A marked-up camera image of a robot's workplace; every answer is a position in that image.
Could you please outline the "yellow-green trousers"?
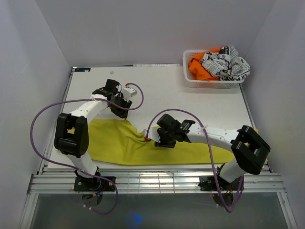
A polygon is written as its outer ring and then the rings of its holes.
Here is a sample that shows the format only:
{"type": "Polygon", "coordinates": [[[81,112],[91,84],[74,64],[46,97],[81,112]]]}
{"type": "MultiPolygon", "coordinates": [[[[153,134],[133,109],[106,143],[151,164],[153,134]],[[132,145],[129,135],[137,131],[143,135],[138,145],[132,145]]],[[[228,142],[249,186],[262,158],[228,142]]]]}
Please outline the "yellow-green trousers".
{"type": "Polygon", "coordinates": [[[209,164],[206,144],[176,143],[175,148],[146,142],[128,120],[94,119],[88,126],[88,152],[93,160],[124,166],[209,164]]]}

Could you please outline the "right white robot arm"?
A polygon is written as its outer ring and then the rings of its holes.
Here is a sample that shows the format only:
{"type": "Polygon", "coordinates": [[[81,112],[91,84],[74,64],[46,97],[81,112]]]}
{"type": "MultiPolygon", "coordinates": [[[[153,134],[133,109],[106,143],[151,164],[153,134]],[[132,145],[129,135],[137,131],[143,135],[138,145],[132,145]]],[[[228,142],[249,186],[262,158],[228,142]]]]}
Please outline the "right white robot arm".
{"type": "Polygon", "coordinates": [[[179,122],[164,114],[156,130],[148,130],[148,138],[156,147],[174,148],[176,142],[210,144],[233,153],[234,158],[217,169],[215,183],[227,189],[246,173],[259,175],[271,150],[270,146],[250,126],[228,130],[202,127],[193,120],[179,122]]]}

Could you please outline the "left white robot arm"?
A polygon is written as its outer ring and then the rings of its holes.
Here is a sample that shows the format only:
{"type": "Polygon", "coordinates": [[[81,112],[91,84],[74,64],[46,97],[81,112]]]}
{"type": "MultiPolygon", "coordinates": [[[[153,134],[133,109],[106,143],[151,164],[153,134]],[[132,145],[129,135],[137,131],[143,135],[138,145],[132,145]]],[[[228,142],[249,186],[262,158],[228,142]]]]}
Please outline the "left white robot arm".
{"type": "Polygon", "coordinates": [[[108,79],[106,85],[92,92],[90,100],[70,113],[57,118],[54,147],[66,155],[75,167],[76,176],[89,190],[101,186],[98,167],[89,153],[89,123],[102,111],[110,108],[121,119],[126,119],[137,91],[129,86],[119,89],[120,83],[108,79]]]}

